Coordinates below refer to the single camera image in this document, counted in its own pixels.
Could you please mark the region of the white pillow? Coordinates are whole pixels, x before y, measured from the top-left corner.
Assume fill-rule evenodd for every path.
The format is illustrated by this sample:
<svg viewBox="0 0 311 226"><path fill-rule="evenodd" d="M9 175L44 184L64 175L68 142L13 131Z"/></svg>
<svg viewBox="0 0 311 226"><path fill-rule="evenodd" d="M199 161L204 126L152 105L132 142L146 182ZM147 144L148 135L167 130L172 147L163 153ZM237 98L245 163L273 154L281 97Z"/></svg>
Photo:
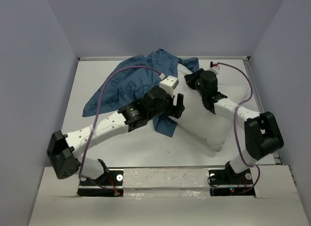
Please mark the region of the white pillow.
<svg viewBox="0 0 311 226"><path fill-rule="evenodd" d="M179 119L172 120L202 139L211 150L221 151L233 122L205 109L198 91L186 84L185 76L192 73L188 68L178 64L177 71L179 84L175 91L184 95L185 110Z"/></svg>

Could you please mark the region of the blue letter-print pillowcase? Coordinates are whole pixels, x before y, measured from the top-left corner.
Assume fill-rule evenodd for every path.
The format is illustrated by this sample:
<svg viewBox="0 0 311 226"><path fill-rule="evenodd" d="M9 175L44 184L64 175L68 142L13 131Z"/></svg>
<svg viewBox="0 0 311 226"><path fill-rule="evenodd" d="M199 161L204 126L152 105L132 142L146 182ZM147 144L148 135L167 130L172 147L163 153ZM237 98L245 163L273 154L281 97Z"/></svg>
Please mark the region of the blue letter-print pillowcase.
<svg viewBox="0 0 311 226"><path fill-rule="evenodd" d="M199 60L197 57L182 59L176 57L169 52L158 49L149 55L137 55L128 58L110 73L115 74L118 70L132 66L149 66L157 71L146 68L131 68L123 70L111 79L106 78L103 86L106 86L103 92L100 113L108 113L116 111L119 108L133 102L154 86L158 86L160 78L158 74L161 72L166 76L178 76L178 64L186 67L190 73L199 70Z"/></svg>

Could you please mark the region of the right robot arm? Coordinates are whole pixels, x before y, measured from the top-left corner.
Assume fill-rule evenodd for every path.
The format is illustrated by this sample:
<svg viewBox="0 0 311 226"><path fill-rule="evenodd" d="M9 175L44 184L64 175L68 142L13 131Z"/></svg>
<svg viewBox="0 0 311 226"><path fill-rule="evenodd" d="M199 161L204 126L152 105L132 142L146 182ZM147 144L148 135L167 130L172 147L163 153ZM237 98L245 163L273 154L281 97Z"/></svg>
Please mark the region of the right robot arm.
<svg viewBox="0 0 311 226"><path fill-rule="evenodd" d="M220 174L223 180L237 182L244 171L284 146L274 114L252 111L230 100L218 90L218 79L214 72L200 69L187 74L185 81L188 87L198 91L206 110L232 121L234 128L244 130L245 149L239 147L238 156L226 163Z"/></svg>

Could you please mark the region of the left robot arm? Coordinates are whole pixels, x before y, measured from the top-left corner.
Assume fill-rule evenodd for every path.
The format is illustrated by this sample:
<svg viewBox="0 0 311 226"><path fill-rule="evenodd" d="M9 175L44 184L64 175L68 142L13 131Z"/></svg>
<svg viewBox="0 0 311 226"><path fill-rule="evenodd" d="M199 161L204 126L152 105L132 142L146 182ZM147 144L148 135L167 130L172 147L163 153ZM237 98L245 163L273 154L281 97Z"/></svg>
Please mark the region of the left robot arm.
<svg viewBox="0 0 311 226"><path fill-rule="evenodd" d="M184 96L170 95L160 87L153 87L145 95L113 112L95 125L66 134L58 130L51 136L47 156L58 179L77 174L101 185L107 181L109 170L101 159L87 158L85 152L110 138L146 126L157 116L180 118Z"/></svg>

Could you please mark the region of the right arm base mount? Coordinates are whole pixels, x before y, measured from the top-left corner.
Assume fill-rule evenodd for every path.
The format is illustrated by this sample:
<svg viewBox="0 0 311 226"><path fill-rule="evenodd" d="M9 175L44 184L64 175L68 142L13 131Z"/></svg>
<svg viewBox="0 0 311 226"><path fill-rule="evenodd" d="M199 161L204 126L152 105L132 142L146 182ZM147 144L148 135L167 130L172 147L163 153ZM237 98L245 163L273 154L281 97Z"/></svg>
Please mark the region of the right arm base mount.
<svg viewBox="0 0 311 226"><path fill-rule="evenodd" d="M236 174L229 165L223 169L209 169L207 183L212 197L256 196L250 168L239 174Z"/></svg>

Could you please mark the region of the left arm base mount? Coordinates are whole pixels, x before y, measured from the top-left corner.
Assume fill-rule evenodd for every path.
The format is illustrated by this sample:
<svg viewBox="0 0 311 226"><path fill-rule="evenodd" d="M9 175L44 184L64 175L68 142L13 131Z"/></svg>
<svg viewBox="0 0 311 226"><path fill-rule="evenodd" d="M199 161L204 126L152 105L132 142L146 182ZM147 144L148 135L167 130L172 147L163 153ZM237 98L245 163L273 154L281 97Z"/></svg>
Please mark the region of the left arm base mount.
<svg viewBox="0 0 311 226"><path fill-rule="evenodd" d="M110 169L109 177L96 182L86 178L79 181L77 194L80 197L122 197L124 169Z"/></svg>

